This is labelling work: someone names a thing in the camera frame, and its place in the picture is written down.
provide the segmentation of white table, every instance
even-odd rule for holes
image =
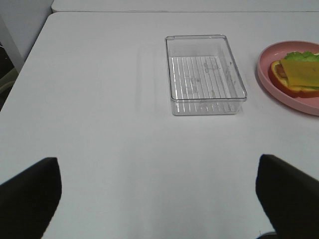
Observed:
[[[264,92],[256,62],[274,42],[316,42],[317,19],[51,15],[0,113],[0,183],[58,157],[62,198],[46,239],[254,239],[271,231],[255,194],[259,157],[277,155],[319,178],[319,124]],[[232,116],[173,116],[164,38],[220,33],[248,101]]]
[[[54,0],[57,11],[319,11],[318,0]]]

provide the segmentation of food on plate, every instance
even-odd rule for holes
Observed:
[[[275,87],[293,98],[319,97],[319,53],[288,53],[272,62],[268,75]]]

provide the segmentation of clear plastic container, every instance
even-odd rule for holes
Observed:
[[[168,36],[165,41],[173,115],[238,112],[247,92],[226,36]]]

